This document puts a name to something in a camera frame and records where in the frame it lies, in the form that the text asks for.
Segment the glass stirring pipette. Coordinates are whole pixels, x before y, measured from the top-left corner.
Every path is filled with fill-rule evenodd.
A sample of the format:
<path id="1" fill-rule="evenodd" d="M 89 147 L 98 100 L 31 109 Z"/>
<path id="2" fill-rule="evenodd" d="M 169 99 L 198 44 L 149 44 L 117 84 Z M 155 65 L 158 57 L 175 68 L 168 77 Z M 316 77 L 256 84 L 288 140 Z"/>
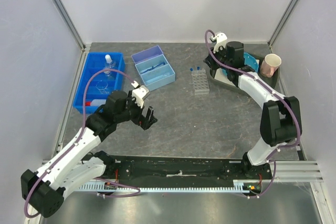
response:
<path id="1" fill-rule="evenodd" d="M 151 75 L 148 76 L 148 80 L 152 80 L 152 79 L 163 79 L 165 77 L 170 76 L 170 72 L 156 72 L 156 73 L 152 73 Z"/>

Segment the red cap wash bottle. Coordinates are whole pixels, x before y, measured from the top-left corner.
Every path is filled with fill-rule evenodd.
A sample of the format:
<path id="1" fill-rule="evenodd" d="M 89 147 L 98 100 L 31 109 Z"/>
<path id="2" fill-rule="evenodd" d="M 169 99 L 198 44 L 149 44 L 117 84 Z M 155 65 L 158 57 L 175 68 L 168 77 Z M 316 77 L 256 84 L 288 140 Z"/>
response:
<path id="1" fill-rule="evenodd" d="M 106 103 L 106 99 L 93 99 L 92 101 L 86 101 L 85 106 L 101 106 Z"/>

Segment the blue safety glasses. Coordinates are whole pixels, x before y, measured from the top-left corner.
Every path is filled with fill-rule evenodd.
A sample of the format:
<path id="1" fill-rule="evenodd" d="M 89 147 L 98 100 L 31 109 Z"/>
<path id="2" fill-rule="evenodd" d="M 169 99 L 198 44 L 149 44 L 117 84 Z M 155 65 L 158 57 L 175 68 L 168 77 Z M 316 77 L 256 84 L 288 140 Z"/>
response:
<path id="1" fill-rule="evenodd" d="M 141 74 L 145 74 L 145 73 L 147 73 L 149 71 L 152 71 L 152 70 L 154 70 L 154 69 L 156 69 L 156 68 L 158 68 L 160 66 L 164 66 L 164 65 L 166 65 L 166 63 L 165 62 L 161 62 L 161 63 L 157 64 L 156 66 L 152 66 L 152 67 L 150 67 L 150 68 L 142 71 Z"/>

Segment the glass funnel dish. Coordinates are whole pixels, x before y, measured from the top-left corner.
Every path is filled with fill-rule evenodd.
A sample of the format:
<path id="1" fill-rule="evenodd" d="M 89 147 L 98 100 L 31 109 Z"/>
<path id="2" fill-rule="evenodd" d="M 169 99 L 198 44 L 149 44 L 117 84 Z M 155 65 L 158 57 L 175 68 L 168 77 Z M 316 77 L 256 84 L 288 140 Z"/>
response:
<path id="1" fill-rule="evenodd" d="M 96 88 L 99 91 L 100 94 L 106 94 L 109 95 L 110 94 L 110 88 L 109 88 L 109 83 L 107 81 L 104 80 L 100 80 L 97 82 L 96 84 Z"/>

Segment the small glass beaker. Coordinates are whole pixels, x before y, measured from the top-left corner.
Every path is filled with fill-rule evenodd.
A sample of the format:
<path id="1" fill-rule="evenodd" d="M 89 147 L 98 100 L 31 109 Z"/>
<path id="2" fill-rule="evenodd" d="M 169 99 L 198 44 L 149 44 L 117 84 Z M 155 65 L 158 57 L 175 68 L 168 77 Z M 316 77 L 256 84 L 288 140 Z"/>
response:
<path id="1" fill-rule="evenodd" d="M 109 81 L 114 81 L 115 80 L 115 77 L 113 75 L 113 72 L 111 71 L 111 68 L 104 67 L 104 72 L 103 73 L 104 73 L 107 80 L 109 80 Z"/>

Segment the clear flask white cap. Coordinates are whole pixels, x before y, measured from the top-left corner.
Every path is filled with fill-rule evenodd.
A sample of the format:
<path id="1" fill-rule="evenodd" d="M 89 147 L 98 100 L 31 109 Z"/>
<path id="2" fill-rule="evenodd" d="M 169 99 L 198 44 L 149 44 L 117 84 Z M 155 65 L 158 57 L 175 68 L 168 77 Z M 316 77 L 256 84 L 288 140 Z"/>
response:
<path id="1" fill-rule="evenodd" d="M 116 66 L 116 61 L 109 55 L 105 55 L 105 68 L 113 69 Z"/>

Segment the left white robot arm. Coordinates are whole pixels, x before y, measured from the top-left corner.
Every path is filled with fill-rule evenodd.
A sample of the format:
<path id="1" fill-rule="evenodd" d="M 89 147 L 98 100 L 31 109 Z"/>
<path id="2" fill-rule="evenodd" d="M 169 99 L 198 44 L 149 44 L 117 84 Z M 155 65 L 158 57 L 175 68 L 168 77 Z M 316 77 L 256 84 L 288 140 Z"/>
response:
<path id="1" fill-rule="evenodd" d="M 111 178 L 114 175 L 112 158 L 104 152 L 95 154 L 84 164 L 79 162 L 113 133 L 118 124 L 132 121 L 147 130 L 156 123 L 152 107 L 148 108 L 146 115 L 142 114 L 144 100 L 149 93 L 145 86 L 129 93 L 113 91 L 104 104 L 84 118 L 84 126 L 56 156 L 35 172 L 28 169 L 22 174 L 21 189 L 27 218 L 37 214 L 48 218 L 83 184 L 100 176 Z M 29 206 L 37 214 L 29 214 Z"/>

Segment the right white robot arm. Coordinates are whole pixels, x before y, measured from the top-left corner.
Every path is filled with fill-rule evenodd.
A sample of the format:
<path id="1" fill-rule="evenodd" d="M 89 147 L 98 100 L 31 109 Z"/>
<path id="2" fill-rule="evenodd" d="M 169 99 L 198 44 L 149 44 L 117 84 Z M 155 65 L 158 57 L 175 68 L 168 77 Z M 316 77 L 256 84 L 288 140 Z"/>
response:
<path id="1" fill-rule="evenodd" d="M 259 173 L 275 152 L 295 147 L 302 134 L 299 100 L 287 97 L 268 85 L 258 74 L 258 62 L 244 51 L 244 45 L 232 41 L 225 46 L 207 46 L 204 60 L 211 70 L 221 70 L 235 87 L 247 93 L 262 109 L 261 138 L 246 152 L 240 166 L 248 179 Z"/>

